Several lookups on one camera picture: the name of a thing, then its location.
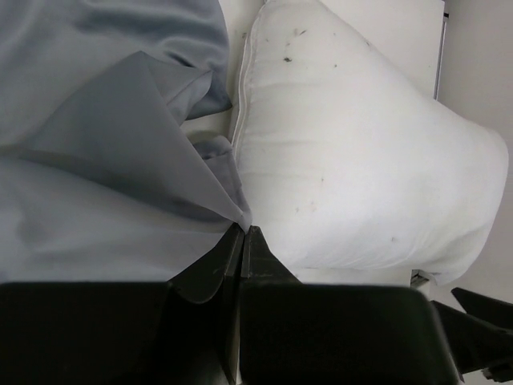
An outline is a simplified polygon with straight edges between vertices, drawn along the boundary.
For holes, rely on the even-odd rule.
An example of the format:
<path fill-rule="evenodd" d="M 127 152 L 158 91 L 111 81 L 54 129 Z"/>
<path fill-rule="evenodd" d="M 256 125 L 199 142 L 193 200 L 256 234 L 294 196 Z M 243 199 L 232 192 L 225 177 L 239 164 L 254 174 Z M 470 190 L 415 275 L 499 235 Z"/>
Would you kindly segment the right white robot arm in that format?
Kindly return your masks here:
<path fill-rule="evenodd" d="M 512 304 L 462 288 L 451 291 L 462 311 L 434 301 L 460 375 L 481 371 L 496 383 L 512 380 Z"/>

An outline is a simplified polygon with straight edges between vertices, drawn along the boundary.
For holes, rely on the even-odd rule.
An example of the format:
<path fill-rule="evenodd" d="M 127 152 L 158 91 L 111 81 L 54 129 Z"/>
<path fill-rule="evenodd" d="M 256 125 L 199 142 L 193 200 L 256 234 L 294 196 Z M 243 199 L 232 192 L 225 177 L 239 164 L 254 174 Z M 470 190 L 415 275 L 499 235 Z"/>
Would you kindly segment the grey pillowcase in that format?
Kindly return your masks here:
<path fill-rule="evenodd" d="M 252 217 L 217 1 L 1 4 L 2 282 L 165 282 Z"/>

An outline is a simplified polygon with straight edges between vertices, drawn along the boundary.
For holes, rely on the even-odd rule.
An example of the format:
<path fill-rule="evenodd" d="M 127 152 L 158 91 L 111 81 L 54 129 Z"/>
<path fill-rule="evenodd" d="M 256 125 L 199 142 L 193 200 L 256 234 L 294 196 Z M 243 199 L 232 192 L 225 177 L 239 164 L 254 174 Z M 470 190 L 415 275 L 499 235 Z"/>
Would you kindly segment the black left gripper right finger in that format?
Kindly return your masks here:
<path fill-rule="evenodd" d="M 287 359 L 281 344 L 287 314 L 287 285 L 300 282 L 270 251 L 261 229 L 253 226 L 244 239 L 240 275 L 239 371 L 243 384 L 278 384 L 284 380 L 281 364 Z"/>

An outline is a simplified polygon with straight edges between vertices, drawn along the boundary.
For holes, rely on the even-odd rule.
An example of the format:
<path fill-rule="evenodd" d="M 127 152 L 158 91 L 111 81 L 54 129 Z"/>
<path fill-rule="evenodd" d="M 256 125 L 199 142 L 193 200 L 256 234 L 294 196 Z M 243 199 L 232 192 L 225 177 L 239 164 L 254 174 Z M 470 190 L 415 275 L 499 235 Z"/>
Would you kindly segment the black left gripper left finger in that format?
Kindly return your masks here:
<path fill-rule="evenodd" d="M 234 384 L 244 231 L 232 225 L 214 248 L 172 279 L 168 383 Z"/>

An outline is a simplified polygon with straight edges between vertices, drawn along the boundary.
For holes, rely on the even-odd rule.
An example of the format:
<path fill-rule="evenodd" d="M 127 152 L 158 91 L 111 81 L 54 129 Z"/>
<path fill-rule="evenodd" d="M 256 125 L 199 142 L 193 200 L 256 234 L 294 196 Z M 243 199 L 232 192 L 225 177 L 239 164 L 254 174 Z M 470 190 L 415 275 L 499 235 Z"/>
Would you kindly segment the white pillow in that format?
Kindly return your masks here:
<path fill-rule="evenodd" d="M 254 225 L 288 268 L 421 270 L 481 254 L 500 134 L 423 95 L 319 1 L 268 1 L 245 41 L 232 144 Z"/>

